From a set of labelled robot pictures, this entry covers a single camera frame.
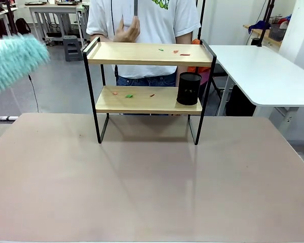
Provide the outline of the person's right hand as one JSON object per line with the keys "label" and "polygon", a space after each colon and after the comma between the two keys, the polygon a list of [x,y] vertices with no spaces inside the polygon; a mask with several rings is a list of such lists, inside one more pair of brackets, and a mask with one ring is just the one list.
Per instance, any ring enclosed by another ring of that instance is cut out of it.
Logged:
{"label": "person's right hand", "polygon": [[137,16],[133,20],[128,29],[125,29],[124,18],[121,18],[119,26],[115,32],[113,42],[115,43],[134,43],[140,35],[140,21]]}

